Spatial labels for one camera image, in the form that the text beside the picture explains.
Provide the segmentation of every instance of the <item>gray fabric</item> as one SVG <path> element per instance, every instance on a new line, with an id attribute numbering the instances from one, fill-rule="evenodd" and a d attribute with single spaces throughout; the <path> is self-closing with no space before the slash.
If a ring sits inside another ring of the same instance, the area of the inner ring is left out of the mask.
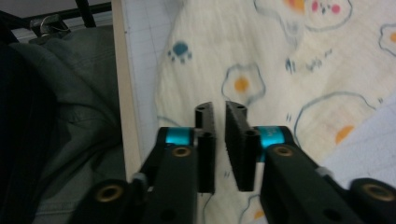
<path id="1" fill-rule="evenodd" d="M 92 185 L 125 179 L 113 29 L 11 47 L 37 68 L 58 102 L 34 223 L 65 223 Z"/>

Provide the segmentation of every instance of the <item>screw hole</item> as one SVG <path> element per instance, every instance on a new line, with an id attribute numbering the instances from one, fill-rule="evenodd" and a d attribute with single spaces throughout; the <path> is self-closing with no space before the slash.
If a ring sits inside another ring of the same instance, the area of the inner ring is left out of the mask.
<path id="1" fill-rule="evenodd" d="M 171 209 L 166 209 L 161 212 L 162 221 L 172 221 L 176 218 L 176 212 Z"/>
<path id="2" fill-rule="evenodd" d="M 334 211 L 330 208 L 323 210 L 323 214 L 326 218 L 328 218 L 331 221 L 339 222 L 342 220 L 341 215 L 337 211 Z"/>
<path id="3" fill-rule="evenodd" d="M 254 131 L 246 131 L 246 135 L 249 135 L 249 136 L 252 136 L 252 135 L 254 135 L 255 134 L 255 132 Z"/>

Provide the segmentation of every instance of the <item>black metal frame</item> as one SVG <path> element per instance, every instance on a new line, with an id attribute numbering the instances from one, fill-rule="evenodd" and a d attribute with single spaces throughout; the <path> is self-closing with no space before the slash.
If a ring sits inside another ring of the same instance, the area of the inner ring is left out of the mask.
<path id="1" fill-rule="evenodd" d="M 53 14 L 58 14 L 63 20 L 81 17 L 84 20 L 84 25 L 95 27 L 95 21 L 92 14 L 111 11 L 111 3 L 103 3 L 94 6 L 89 6 L 88 0 L 76 0 L 78 8 L 53 12 L 48 14 L 41 14 L 33 17 L 20 18 L 12 14 L 0 10 L 0 41 L 10 44 L 18 42 L 11 30 L 24 28 L 30 30 L 30 21 L 40 18 L 46 18 Z"/>

